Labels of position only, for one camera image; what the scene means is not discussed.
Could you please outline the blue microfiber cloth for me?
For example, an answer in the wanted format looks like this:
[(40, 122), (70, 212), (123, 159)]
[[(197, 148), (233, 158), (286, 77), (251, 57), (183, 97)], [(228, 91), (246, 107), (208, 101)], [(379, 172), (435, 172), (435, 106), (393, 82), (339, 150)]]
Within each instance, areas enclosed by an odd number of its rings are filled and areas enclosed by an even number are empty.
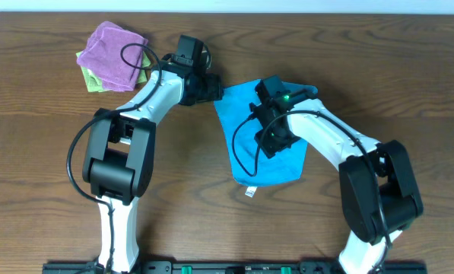
[(267, 158), (259, 154), (255, 163), (257, 142), (255, 134), (262, 129), (257, 119), (248, 120), (249, 104), (259, 104), (255, 92), (259, 79), (224, 89), (221, 100), (214, 102), (227, 144), (232, 175), (235, 181), (247, 187), (246, 195), (253, 196), (256, 187), (274, 186), (300, 179), (308, 142), (301, 139), (291, 148)]

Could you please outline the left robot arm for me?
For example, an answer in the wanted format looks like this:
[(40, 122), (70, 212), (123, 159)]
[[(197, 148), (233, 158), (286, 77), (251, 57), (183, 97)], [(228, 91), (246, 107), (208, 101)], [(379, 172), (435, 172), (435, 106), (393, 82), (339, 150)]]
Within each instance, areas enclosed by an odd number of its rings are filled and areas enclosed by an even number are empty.
[(100, 210), (98, 273), (135, 268), (138, 201), (151, 181), (160, 121), (177, 104), (192, 106), (222, 96), (219, 75), (163, 62), (129, 102), (91, 126), (82, 177)]

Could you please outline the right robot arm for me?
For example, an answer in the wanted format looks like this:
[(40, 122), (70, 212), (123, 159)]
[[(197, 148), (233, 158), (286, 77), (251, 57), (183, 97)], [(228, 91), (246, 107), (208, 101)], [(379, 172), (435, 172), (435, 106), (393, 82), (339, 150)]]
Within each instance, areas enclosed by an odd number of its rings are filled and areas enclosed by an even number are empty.
[(306, 88), (257, 87), (251, 105), (262, 130), (258, 151), (271, 158), (304, 139), (338, 171), (341, 207), (351, 232), (337, 259), (343, 273), (381, 273), (393, 241), (424, 212), (406, 148), (367, 137), (330, 113)]

